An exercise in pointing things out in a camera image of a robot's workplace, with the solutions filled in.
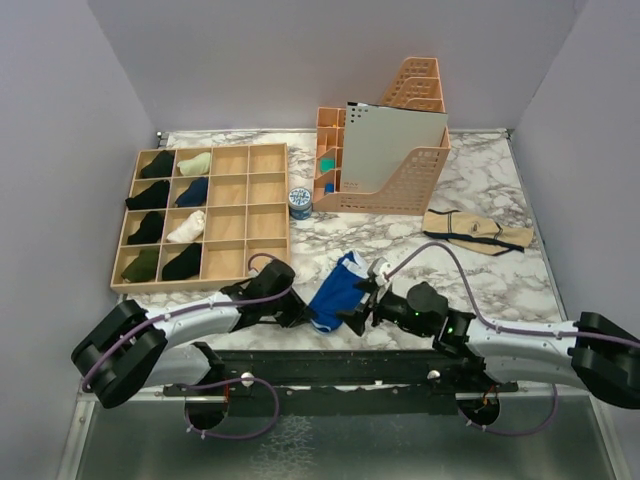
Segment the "blue boxer underwear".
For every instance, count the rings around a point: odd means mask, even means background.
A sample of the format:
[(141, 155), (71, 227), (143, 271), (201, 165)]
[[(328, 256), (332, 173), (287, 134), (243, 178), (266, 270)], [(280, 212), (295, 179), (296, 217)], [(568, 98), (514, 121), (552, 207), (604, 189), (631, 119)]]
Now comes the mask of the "blue boxer underwear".
[(338, 259), (309, 304), (314, 312), (311, 324), (318, 332), (326, 334), (338, 329), (343, 321), (337, 312), (353, 310), (360, 303), (364, 292), (356, 284), (368, 278), (368, 269), (368, 262), (356, 251)]

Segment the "beige underwear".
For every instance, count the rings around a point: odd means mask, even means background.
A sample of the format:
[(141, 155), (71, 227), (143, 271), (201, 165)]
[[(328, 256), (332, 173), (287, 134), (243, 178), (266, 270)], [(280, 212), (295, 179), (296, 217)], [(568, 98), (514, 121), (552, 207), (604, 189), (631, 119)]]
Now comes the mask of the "beige underwear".
[(423, 217), (422, 231), (429, 238), (489, 256), (523, 253), (534, 237), (532, 228), (504, 226), (489, 218), (458, 210), (439, 212), (429, 209)]

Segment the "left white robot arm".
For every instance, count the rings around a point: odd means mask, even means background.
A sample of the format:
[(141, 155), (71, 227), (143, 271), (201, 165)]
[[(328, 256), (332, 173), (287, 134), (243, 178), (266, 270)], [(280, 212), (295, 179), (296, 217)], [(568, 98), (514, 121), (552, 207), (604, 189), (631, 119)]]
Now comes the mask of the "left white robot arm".
[(265, 318), (282, 328), (310, 322), (314, 313), (293, 289), (294, 279), (288, 264), (273, 259), (257, 275), (200, 301), (161, 309), (145, 309), (134, 300), (118, 303), (71, 353), (82, 391), (114, 408), (144, 387), (178, 383), (175, 367), (157, 367), (177, 346)]

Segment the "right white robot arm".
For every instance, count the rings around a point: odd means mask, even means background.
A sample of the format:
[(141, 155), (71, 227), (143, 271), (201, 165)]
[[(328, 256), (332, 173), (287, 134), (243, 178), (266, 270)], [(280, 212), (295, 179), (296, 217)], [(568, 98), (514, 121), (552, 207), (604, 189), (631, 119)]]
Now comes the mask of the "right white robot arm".
[(585, 390), (619, 408), (639, 407), (639, 340), (601, 314), (584, 312), (574, 322), (526, 329), (454, 309), (426, 282), (404, 296), (374, 280), (356, 287), (364, 295), (353, 309), (338, 312), (340, 320), (357, 335), (366, 322), (386, 320), (431, 338), (441, 354), (467, 359), (459, 378), (469, 390), (531, 381)]

